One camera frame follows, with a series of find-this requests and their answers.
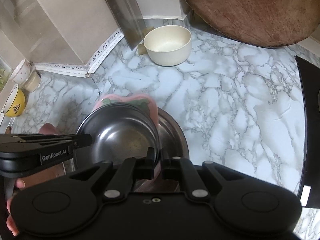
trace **yellow cup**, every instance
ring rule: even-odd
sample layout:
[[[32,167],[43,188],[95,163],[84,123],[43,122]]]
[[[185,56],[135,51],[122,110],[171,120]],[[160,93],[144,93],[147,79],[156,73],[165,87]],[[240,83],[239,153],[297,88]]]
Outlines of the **yellow cup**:
[[[4,105],[4,115],[16,117],[21,115],[26,107],[25,96],[20,88],[15,88],[9,95]]]

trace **marble countertop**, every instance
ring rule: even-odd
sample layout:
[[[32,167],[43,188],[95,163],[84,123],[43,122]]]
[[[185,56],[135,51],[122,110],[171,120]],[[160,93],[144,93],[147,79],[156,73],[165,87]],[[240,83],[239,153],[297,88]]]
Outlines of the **marble countertop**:
[[[155,65],[122,39],[92,80],[42,73],[12,132],[38,132],[50,122],[73,133],[101,94],[146,93],[178,122],[194,164],[212,160],[297,194],[305,123],[294,56],[317,66],[320,59],[299,45],[264,49],[191,31],[192,53],[175,67]],[[295,233],[318,239],[320,212],[304,208]]]

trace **round wooden cutting board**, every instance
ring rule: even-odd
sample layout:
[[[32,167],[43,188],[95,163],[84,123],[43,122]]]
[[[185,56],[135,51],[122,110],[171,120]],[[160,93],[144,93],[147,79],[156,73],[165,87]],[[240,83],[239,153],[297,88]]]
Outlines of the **round wooden cutting board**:
[[[224,35],[260,47],[295,44],[320,24],[320,0],[186,0]]]

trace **human hand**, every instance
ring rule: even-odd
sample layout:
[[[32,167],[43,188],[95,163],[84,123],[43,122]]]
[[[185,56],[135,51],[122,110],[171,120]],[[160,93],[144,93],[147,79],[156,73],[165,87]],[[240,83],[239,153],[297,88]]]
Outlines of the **human hand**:
[[[14,184],[14,186],[17,188],[24,188],[25,185],[26,184],[24,183],[24,181],[22,179],[17,179]],[[11,216],[11,211],[10,211],[11,202],[12,202],[12,199],[14,198],[15,195],[16,195],[16,193],[13,193],[13,196],[11,198],[9,198],[7,201],[7,209],[10,214],[9,217],[7,218],[7,227],[9,228],[9,230],[12,232],[12,234],[14,236],[17,236],[19,234],[19,231],[17,229],[16,224],[13,221],[13,218]]]

